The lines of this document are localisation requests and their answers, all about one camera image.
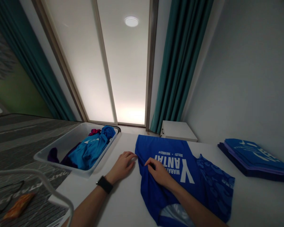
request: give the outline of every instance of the frosted window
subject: frosted window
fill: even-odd
[[[145,124],[149,0],[98,0],[118,122]],[[136,27],[124,19],[134,16]]]
[[[88,119],[114,122],[91,0],[46,4]]]

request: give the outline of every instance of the ceiling light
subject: ceiling light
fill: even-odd
[[[127,17],[124,21],[125,24],[129,27],[136,27],[139,23],[138,19],[135,17]]]

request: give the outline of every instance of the blue jersey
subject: blue jersey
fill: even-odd
[[[160,186],[144,166],[160,161],[170,175],[193,197],[224,222],[230,218],[234,178],[206,160],[195,158],[186,141],[139,135],[136,155],[142,176],[141,195],[160,226],[194,226],[176,197]]]
[[[263,150],[254,142],[225,139],[225,142],[248,165],[284,171],[284,162]]]

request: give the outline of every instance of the hand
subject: hand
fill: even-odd
[[[155,181],[166,187],[167,189],[169,189],[173,184],[176,183],[176,181],[171,177],[171,175],[166,171],[166,169],[164,168],[164,166],[162,165],[161,162],[153,159],[153,158],[149,158],[145,165],[148,165],[148,171],[150,172],[150,174],[154,177]]]
[[[137,157],[136,154],[130,151],[124,151],[116,161],[115,165],[112,167],[110,172],[105,176],[106,180],[114,184],[116,181],[125,178],[129,171],[133,168],[135,162],[133,161],[131,164],[128,165],[132,158]]]

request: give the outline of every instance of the black watch strap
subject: black watch strap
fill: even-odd
[[[104,176],[102,176],[96,184],[103,188],[107,194],[109,194],[113,189],[113,186],[105,179]]]

